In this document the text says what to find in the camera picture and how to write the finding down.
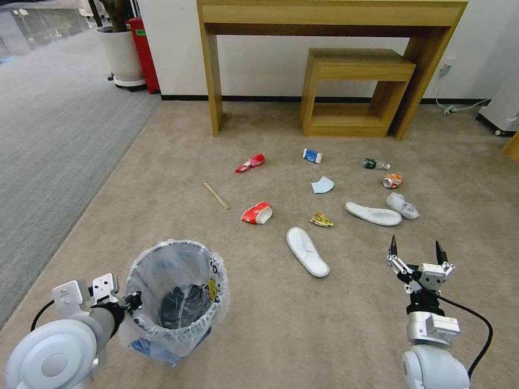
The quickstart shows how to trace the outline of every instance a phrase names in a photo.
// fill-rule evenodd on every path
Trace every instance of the potted plant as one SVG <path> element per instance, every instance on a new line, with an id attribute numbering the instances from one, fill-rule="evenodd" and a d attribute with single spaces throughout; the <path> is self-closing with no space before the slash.
<path id="1" fill-rule="evenodd" d="M 99 27 L 97 32 L 101 38 L 111 72 L 114 74 L 115 84 L 127 88 L 144 85 L 146 81 L 135 42 L 124 17 L 123 0 L 100 1 L 104 5 L 112 25 Z"/>

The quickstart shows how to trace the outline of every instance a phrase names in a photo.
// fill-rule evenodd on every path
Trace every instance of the white planter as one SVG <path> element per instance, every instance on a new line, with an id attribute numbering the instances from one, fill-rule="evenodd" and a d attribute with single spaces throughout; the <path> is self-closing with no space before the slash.
<path id="1" fill-rule="evenodd" d="M 139 86 L 146 83 L 131 31 L 112 32 L 112 26 L 97 29 L 107 56 L 114 82 L 119 86 Z"/>

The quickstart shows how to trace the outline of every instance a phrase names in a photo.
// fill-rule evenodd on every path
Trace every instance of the wooden stool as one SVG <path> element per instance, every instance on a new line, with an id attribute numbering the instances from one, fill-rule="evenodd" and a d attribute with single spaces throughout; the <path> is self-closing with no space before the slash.
<path id="1" fill-rule="evenodd" d="M 386 136 L 415 64 L 390 49 L 308 51 L 301 101 L 305 135 Z M 369 104 L 314 104 L 320 79 L 377 80 Z"/>

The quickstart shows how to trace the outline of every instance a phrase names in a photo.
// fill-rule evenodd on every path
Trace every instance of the yellow wrapper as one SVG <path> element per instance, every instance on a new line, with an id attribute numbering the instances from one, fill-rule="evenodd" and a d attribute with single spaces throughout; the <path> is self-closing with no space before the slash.
<path id="1" fill-rule="evenodd" d="M 314 213 L 312 218 L 310 219 L 311 223 L 318 225 L 319 227 L 333 227 L 334 222 L 328 219 L 321 211 L 317 211 Z"/>

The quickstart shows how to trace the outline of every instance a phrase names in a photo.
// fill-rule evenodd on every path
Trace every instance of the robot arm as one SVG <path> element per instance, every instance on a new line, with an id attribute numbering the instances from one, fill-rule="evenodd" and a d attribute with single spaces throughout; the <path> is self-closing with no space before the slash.
<path id="1" fill-rule="evenodd" d="M 84 388 L 104 361 L 105 347 L 126 312 L 141 308 L 139 292 L 121 300 L 112 273 L 97 277 L 92 286 L 70 281 L 52 290 L 63 318 L 31 331 L 14 349 L 6 366 L 8 389 Z M 94 305 L 87 307 L 91 297 Z"/>
<path id="2" fill-rule="evenodd" d="M 407 307 L 407 339 L 413 347 L 402 356 L 405 383 L 409 389 L 468 389 L 467 370 L 445 350 L 461 329 L 457 319 L 445 316 L 438 302 L 440 286 L 455 269 L 438 242 L 436 259 L 437 265 L 406 264 L 398 257 L 394 236 L 386 257 L 411 300 Z"/>

